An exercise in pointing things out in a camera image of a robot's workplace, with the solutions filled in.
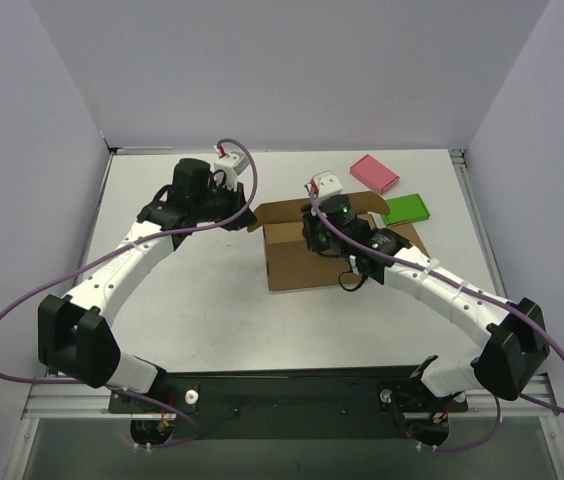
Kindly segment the large brown cardboard box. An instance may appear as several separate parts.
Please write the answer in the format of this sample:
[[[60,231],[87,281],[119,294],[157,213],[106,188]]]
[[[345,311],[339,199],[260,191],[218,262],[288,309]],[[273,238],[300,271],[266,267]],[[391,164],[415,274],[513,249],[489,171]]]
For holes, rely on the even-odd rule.
[[[336,194],[319,205],[338,230],[367,244],[378,230],[371,215],[387,214],[386,201],[373,192]],[[273,292],[340,285],[358,290],[367,279],[369,262],[362,274],[349,263],[354,248],[333,234],[304,199],[263,203],[255,210],[256,223],[264,238],[268,288]]]

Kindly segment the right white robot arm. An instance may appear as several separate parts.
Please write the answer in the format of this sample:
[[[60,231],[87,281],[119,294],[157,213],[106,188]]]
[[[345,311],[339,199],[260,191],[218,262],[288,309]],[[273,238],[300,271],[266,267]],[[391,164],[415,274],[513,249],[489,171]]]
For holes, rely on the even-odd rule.
[[[493,297],[451,274],[406,237],[373,228],[357,216],[348,196],[335,195],[318,210],[301,209],[309,251],[345,260],[363,279],[401,291],[449,320],[475,344],[456,360],[427,358],[414,372],[432,395],[442,398],[484,389],[513,401],[549,354],[538,335],[542,311],[529,299]]]

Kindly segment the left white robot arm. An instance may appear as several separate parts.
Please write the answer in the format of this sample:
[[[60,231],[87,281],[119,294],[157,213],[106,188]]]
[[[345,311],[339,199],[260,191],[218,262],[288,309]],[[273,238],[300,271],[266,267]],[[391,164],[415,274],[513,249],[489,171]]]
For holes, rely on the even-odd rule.
[[[169,184],[145,205],[120,243],[120,253],[63,297],[47,296],[38,307],[38,358],[53,370],[84,384],[131,391],[145,411],[166,402],[159,369],[120,350],[111,331],[123,304],[153,268],[175,252],[201,223],[227,231],[255,223],[239,175],[247,156],[228,153],[214,164],[178,161]]]

